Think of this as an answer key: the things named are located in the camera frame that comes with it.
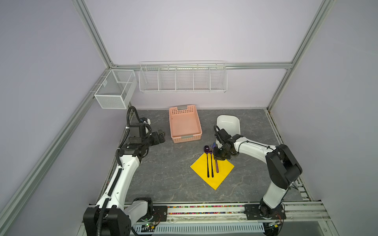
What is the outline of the dark iridescent fork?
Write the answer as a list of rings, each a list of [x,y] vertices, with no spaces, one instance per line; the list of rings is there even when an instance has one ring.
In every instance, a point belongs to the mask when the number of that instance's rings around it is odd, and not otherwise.
[[[213,178],[214,177],[214,167],[213,167],[213,149],[214,149],[214,145],[212,145],[210,147],[210,162],[211,162],[211,177]]]

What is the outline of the yellow paper napkin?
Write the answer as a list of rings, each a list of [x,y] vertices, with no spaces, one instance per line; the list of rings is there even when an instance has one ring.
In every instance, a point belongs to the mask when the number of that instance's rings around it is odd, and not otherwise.
[[[191,169],[202,179],[204,180],[212,189],[217,190],[218,187],[223,183],[227,176],[231,173],[234,168],[230,162],[218,161],[219,173],[216,173],[215,160],[213,158],[213,167],[214,167],[214,177],[211,177],[211,162],[210,154],[208,154],[209,160],[209,173],[210,178],[207,178],[207,163],[206,163],[206,154],[203,153],[197,161],[191,165]]]

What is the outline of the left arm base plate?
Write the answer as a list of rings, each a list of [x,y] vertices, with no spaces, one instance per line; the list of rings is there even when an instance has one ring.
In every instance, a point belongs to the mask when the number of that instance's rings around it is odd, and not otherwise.
[[[144,216],[138,222],[166,222],[168,216],[167,206],[153,206],[150,216]]]

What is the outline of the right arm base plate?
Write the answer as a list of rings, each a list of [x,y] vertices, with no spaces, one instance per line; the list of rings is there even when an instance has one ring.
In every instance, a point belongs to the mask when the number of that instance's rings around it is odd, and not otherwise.
[[[286,215],[283,205],[278,205],[276,208],[271,209],[266,205],[260,204],[246,204],[244,205],[248,220],[285,220]]]

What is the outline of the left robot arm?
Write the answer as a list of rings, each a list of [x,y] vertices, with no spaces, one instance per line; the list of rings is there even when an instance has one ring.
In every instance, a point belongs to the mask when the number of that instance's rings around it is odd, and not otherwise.
[[[152,199],[141,197],[125,207],[131,180],[151,146],[165,142],[162,130],[153,132],[148,118],[141,118],[133,106],[127,111],[127,125],[115,152],[116,168],[94,207],[88,207],[83,223],[89,236],[128,236],[137,221],[151,221],[155,212]]]

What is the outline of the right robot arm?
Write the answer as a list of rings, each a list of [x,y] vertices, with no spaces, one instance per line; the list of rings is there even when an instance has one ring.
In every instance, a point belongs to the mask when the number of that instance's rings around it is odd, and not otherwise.
[[[252,141],[240,134],[231,136],[225,129],[214,126],[215,137],[221,146],[215,146],[216,160],[229,160],[245,154],[266,164],[271,183],[259,204],[259,214],[272,218],[283,211],[282,201],[293,183],[303,173],[302,167],[287,145],[270,146]]]

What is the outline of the purple iridescent spoon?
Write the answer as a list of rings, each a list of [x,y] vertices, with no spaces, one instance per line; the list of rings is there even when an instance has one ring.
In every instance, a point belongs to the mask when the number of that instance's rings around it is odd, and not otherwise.
[[[206,154],[206,163],[207,163],[207,178],[210,178],[210,173],[209,173],[209,160],[208,160],[208,154],[210,152],[210,147],[208,145],[204,146],[204,153]]]

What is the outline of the iridescent purple knife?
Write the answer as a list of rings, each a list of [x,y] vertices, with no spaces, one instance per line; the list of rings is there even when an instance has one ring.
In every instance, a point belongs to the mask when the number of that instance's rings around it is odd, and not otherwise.
[[[214,151],[215,151],[215,147],[216,147],[216,143],[213,143],[213,154],[214,154]],[[215,160],[215,166],[216,166],[216,173],[219,173],[219,166],[218,166],[218,161],[215,159],[214,157],[214,160]]]

